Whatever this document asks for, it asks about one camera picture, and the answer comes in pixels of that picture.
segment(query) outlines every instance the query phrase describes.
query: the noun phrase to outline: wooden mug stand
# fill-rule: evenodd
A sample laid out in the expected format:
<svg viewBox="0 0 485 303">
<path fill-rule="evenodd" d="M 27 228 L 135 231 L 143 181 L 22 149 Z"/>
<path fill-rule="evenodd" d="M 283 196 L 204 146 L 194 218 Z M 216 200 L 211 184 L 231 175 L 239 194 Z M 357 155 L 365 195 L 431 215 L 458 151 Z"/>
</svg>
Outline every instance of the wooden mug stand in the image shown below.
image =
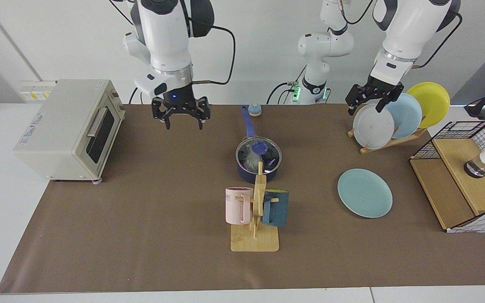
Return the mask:
<svg viewBox="0 0 485 303">
<path fill-rule="evenodd" d="M 396 128 L 394 130 L 394 133 L 392 134 L 394 136 L 394 134 L 396 134 L 396 132 L 398 132 L 398 129 L 399 128 Z M 390 139 L 389 143 L 387 143 L 385 146 L 381 147 L 381 148 L 378 148 L 378 149 L 369 149 L 368 147 L 364 146 L 363 148 L 360 149 L 360 153 L 361 154 L 368 154 L 368 153 L 371 153 L 371 152 L 375 152 L 376 150 L 381 150 L 381 149 L 385 149 L 385 148 L 389 148 L 391 146 L 396 146 L 398 144 L 402 144 L 402 143 L 406 143 L 406 142 L 409 142 L 409 141 L 412 141 L 412 140 L 416 140 L 418 139 L 425 131 L 427 130 L 427 128 L 419 128 L 419 129 L 416 129 L 416 131 L 410 135 L 410 136 L 407 136 L 405 138 L 401 138 L 401 139 Z M 352 130 L 349 130 L 347 132 L 347 136 L 349 137 L 354 137 L 354 129 Z"/>
<path fill-rule="evenodd" d="M 263 216 L 263 204 L 267 176 L 263 174 L 263 162 L 259 163 L 259 171 L 254 184 L 252 203 L 252 222 L 246 225 L 231 225 L 231 251 L 234 252 L 275 252 L 280 248 L 278 228 L 260 224 Z"/>
</svg>

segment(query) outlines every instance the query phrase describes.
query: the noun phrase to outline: pale blue plate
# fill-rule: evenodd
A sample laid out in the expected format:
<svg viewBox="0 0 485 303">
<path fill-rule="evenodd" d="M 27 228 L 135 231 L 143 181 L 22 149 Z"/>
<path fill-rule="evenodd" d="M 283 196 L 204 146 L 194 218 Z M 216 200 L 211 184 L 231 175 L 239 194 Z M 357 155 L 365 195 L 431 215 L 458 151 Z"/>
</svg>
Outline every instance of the pale blue plate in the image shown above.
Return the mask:
<svg viewBox="0 0 485 303">
<path fill-rule="evenodd" d="M 355 168 L 342 174 L 338 194 L 353 213 L 379 218 L 392 208 L 392 192 L 386 182 L 369 170 Z"/>
<path fill-rule="evenodd" d="M 420 126 L 422 120 L 422 108 L 414 96 L 401 93 L 398 100 L 390 102 L 385 106 L 394 118 L 394 129 L 398 129 L 392 136 L 394 139 L 401 139 L 412 135 Z"/>
</svg>

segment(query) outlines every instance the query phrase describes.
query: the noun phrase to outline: dark teal mug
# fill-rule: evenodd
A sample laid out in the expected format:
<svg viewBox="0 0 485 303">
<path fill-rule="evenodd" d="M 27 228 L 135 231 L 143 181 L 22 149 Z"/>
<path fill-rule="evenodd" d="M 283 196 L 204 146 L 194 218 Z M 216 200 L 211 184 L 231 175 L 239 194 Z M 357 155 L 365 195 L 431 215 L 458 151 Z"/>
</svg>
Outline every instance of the dark teal mug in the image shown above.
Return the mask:
<svg viewBox="0 0 485 303">
<path fill-rule="evenodd" d="M 289 202 L 289 192 L 281 189 L 265 190 L 263 216 L 261 222 L 266 226 L 285 226 L 287 224 L 287 208 Z"/>
</svg>

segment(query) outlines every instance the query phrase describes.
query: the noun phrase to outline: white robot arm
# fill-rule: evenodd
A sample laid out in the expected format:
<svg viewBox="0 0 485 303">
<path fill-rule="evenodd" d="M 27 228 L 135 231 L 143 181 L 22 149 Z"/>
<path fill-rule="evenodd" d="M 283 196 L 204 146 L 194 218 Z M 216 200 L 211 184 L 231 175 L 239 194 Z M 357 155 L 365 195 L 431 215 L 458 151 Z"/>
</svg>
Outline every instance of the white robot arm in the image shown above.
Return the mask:
<svg viewBox="0 0 485 303">
<path fill-rule="evenodd" d="M 344 0 L 349 5 L 351 0 Z M 315 104 L 323 100 L 327 90 L 330 66 L 323 58 L 346 56 L 353 49 L 353 36 L 338 8 L 338 0 L 324 0 L 321 21 L 327 32 L 308 33 L 298 40 L 298 52 L 306 59 L 306 73 L 293 93 L 294 104 Z"/>
<path fill-rule="evenodd" d="M 373 19 L 386 32 L 386 38 L 366 85 L 355 84 L 345 98 L 349 114 L 371 99 L 380 99 L 379 112 L 396 101 L 404 88 L 402 77 L 413 67 L 426 42 L 458 15 L 459 8 L 460 0 L 377 0 Z"/>
<path fill-rule="evenodd" d="M 134 82 L 152 98 L 153 118 L 169 129 L 170 115 L 188 114 L 202 129 L 210 109 L 206 97 L 194 97 L 188 39 L 204 37 L 210 31 L 204 25 L 214 23 L 210 0 L 137 0 L 131 18 L 135 31 L 125 35 L 123 44 L 130 55 L 148 65 Z"/>
</svg>

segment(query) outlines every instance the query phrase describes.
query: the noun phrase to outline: wooden base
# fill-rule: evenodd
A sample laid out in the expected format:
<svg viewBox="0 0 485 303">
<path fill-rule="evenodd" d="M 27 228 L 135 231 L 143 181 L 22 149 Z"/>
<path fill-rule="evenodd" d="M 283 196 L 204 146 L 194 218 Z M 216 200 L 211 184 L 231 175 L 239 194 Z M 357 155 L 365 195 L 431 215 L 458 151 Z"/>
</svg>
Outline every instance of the wooden base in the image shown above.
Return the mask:
<svg viewBox="0 0 485 303">
<path fill-rule="evenodd" d="M 231 226 L 231 251 L 233 252 L 270 252 L 278 251 L 278 228 L 259 225 L 258 237 L 254 238 L 254 230 L 250 224 Z"/>
<path fill-rule="evenodd" d="M 477 144 L 471 139 L 437 139 L 433 145 L 475 215 L 485 213 L 485 177 L 473 178 L 464 170 L 464 163 L 480 154 Z"/>
<path fill-rule="evenodd" d="M 410 163 L 443 230 L 474 217 L 441 159 L 412 159 Z"/>
<path fill-rule="evenodd" d="M 443 230 L 485 213 L 485 177 L 473 178 L 464 163 L 480 153 L 469 138 L 435 139 L 441 159 L 410 161 Z"/>
<path fill-rule="evenodd" d="M 382 149 L 385 149 L 385 148 L 388 148 L 388 147 L 391 147 L 391 146 L 396 146 L 398 144 L 402 144 L 402 143 L 406 143 L 406 142 L 409 142 L 409 141 L 412 141 L 412 140 L 416 140 L 420 136 L 422 136 L 422 134 L 426 130 L 427 130 L 427 128 L 419 128 L 412 135 L 407 136 L 405 138 L 401 138 L 401 139 L 390 139 L 389 143 L 387 143 L 385 146 L 383 146 L 381 148 L 378 148 L 378 149 L 369 149 L 367 147 L 363 147 L 363 148 L 360 149 L 360 153 L 364 155 L 364 154 L 367 154 L 367 153 L 375 152 L 376 150 L 382 150 Z M 347 132 L 347 136 L 354 137 L 354 130 L 353 129 L 352 130 L 349 130 Z"/>
</svg>

